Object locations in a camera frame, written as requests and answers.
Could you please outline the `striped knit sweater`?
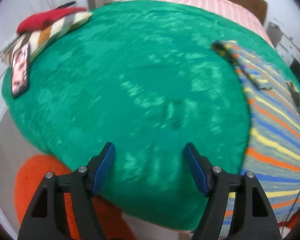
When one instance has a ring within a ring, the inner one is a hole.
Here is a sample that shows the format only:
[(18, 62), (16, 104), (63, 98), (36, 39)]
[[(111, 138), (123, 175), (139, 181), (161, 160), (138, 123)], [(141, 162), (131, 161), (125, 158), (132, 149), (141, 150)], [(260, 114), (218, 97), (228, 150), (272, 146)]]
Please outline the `striped knit sweater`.
[(278, 66), (236, 41), (211, 47), (233, 65), (250, 110), (240, 173), (254, 172), (282, 225), (300, 209), (300, 90)]

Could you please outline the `smartphone with lit screen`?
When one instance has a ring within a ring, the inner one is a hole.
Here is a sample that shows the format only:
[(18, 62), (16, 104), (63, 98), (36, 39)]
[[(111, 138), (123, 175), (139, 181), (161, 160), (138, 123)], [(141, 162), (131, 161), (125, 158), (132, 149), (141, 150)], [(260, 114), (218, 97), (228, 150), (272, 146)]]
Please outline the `smartphone with lit screen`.
[(11, 94), (17, 98), (29, 88), (30, 45), (25, 43), (12, 57)]

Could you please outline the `white desk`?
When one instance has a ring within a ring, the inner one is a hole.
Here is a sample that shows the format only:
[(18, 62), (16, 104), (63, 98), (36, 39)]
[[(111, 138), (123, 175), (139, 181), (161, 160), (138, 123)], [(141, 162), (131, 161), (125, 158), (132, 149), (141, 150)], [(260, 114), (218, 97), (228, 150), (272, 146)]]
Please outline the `white desk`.
[(266, 32), (273, 47), (287, 66), (300, 63), (300, 49), (294, 44), (292, 37), (288, 37), (277, 24), (272, 22), (268, 23)]

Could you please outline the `green floral bedspread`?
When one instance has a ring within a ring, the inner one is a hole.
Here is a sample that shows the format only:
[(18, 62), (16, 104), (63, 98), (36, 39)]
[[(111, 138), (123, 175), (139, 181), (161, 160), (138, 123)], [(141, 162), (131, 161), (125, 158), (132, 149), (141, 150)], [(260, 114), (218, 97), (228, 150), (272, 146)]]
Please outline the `green floral bedspread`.
[(275, 49), (249, 29), (195, 7), (120, 2), (49, 45), (30, 64), (29, 89), (4, 98), (21, 134), (74, 170), (114, 143), (101, 194), (125, 213), (194, 230), (207, 200), (182, 149), (192, 142), (226, 172), (241, 174), (250, 110), (233, 65), (212, 49), (236, 41), (300, 85)]

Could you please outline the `striped brown white pillow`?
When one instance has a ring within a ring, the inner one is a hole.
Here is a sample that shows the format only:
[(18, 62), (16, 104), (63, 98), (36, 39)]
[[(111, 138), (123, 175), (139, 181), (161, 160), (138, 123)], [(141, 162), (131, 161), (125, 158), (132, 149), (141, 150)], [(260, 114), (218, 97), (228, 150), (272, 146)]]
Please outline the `striped brown white pillow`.
[(76, 12), (57, 20), (43, 30), (22, 34), (15, 42), (11, 43), (10, 49), (3, 53), (1, 61), (7, 66), (11, 66), (13, 54), (26, 43), (30, 46), (30, 62), (34, 61), (53, 42), (86, 24), (92, 15), (93, 13), (88, 11)]

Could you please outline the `red folded garment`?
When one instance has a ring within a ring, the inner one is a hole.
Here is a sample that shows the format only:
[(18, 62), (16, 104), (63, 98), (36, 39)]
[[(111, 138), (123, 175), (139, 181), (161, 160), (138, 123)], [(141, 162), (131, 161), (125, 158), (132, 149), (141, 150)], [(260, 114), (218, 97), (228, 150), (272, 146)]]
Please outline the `red folded garment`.
[(18, 25), (17, 34), (21, 35), (23, 33), (43, 30), (65, 16), (86, 11), (87, 9), (84, 7), (64, 7), (36, 13), (29, 16)]

